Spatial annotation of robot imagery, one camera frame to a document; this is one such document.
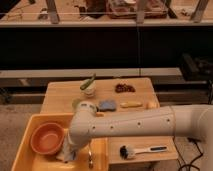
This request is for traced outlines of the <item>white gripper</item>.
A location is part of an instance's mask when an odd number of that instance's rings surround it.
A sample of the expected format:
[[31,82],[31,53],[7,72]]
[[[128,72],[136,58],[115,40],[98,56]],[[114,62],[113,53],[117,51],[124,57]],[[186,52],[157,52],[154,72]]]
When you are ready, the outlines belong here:
[[79,149],[85,147],[87,144],[87,135],[73,135],[70,131],[68,131],[64,139],[63,148],[71,148],[77,153]]

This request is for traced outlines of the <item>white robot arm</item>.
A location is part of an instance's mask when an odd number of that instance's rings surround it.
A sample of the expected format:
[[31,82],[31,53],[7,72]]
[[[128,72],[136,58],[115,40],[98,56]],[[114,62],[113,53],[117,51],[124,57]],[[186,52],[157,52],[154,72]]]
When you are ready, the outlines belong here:
[[96,106],[80,102],[63,145],[64,161],[93,138],[121,136],[191,136],[206,142],[207,159],[213,159],[213,105],[164,106],[144,111],[98,117]]

